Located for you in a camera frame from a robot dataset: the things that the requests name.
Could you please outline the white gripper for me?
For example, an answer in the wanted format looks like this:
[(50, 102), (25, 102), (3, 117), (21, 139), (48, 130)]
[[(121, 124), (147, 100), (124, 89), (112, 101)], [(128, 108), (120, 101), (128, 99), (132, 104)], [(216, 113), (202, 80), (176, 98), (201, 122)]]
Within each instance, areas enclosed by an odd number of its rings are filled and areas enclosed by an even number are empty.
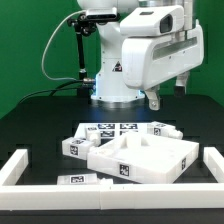
[(177, 76), (174, 95), (185, 96), (189, 74), (184, 72), (199, 66), (204, 58), (199, 24), (187, 32), (185, 40), (172, 43), (172, 38), (127, 38), (122, 46), (124, 83), (132, 89), (146, 90), (149, 108), (154, 111), (160, 109), (159, 89), (154, 86)]

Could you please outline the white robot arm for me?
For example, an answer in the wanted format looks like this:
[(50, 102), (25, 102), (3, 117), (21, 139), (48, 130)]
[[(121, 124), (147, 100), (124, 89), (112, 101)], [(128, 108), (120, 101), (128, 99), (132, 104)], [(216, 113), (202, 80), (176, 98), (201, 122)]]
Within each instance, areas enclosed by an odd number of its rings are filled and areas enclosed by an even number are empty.
[(101, 68), (94, 103), (122, 108), (149, 100), (160, 108), (160, 85), (176, 80), (174, 94), (186, 94), (189, 71), (204, 57), (195, 0), (77, 0), (81, 31), (98, 30)]

